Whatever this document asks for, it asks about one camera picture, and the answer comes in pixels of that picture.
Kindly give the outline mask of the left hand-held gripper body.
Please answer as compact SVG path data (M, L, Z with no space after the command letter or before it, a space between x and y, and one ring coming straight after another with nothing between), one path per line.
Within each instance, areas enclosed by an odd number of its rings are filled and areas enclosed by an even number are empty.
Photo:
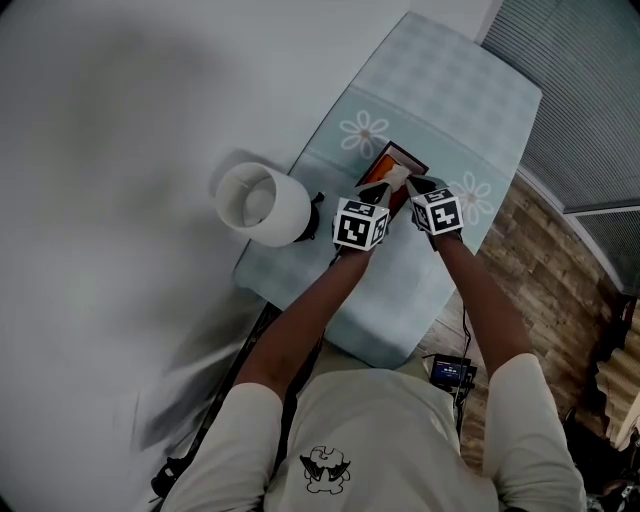
M340 198L333 221L333 244L337 251L369 251L387 234L390 210L355 199Z

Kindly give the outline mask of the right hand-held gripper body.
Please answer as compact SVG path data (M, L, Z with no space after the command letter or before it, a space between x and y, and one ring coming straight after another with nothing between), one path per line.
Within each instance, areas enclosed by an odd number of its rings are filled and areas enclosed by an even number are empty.
M463 215L459 198L449 188L417 194L411 197L416 226L427 234L434 250L435 239L444 234L461 238Z

